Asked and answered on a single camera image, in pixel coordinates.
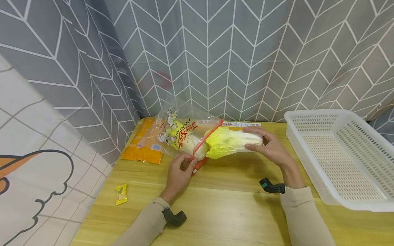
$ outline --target perforated basket bottom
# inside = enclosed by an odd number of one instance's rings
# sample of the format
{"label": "perforated basket bottom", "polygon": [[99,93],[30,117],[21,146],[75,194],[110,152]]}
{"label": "perforated basket bottom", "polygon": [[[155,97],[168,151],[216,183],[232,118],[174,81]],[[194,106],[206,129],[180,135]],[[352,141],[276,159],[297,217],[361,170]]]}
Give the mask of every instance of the perforated basket bottom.
{"label": "perforated basket bottom", "polygon": [[332,135],[303,136],[340,196],[346,200],[385,200]]}

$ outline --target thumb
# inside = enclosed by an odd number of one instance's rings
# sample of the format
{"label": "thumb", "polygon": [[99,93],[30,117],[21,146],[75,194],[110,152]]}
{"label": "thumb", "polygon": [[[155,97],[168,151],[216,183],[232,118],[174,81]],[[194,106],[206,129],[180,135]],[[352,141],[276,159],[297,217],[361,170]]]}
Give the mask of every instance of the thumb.
{"label": "thumb", "polygon": [[190,162],[190,164],[189,164],[188,168],[186,169],[185,173],[187,173],[188,175],[191,176],[191,174],[193,173],[193,170],[196,167],[196,165],[197,165],[197,159],[193,159]]}
{"label": "thumb", "polygon": [[264,154],[265,149],[264,146],[262,145],[256,145],[256,144],[245,144],[245,148],[251,151],[259,152]]}

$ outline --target black strap buckle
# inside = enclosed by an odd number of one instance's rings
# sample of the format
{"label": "black strap buckle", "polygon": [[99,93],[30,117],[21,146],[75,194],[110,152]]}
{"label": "black strap buckle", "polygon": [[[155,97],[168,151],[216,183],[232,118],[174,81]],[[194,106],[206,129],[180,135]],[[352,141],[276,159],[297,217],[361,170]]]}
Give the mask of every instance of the black strap buckle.
{"label": "black strap buckle", "polygon": [[176,227],[181,226],[187,219],[186,214],[183,211],[174,215],[169,208],[165,208],[162,213],[167,223]]}
{"label": "black strap buckle", "polygon": [[260,185],[261,187],[263,187],[263,189],[268,192],[268,193],[282,193],[284,194],[286,192],[286,190],[284,189],[284,184],[276,184],[273,185],[268,178],[264,178],[262,180],[260,180]]}

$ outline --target ziplock bag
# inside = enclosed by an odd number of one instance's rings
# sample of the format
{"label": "ziplock bag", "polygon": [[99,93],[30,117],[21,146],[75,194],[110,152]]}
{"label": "ziplock bag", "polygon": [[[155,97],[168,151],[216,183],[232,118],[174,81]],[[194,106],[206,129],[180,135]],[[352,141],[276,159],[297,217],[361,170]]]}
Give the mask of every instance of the ziplock bag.
{"label": "ziplock bag", "polygon": [[185,152],[204,159],[206,138],[223,123],[222,119],[181,99],[167,100],[141,143],[168,155]]}

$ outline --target label sticker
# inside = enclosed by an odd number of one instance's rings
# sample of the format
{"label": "label sticker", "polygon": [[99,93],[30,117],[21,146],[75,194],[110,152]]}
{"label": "label sticker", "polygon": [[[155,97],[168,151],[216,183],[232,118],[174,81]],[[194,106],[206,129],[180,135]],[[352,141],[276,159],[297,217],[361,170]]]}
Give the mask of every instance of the label sticker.
{"label": "label sticker", "polygon": [[251,123],[251,122],[232,122],[232,121],[223,121],[222,126],[228,127],[247,127],[247,126],[261,126],[260,123]]}

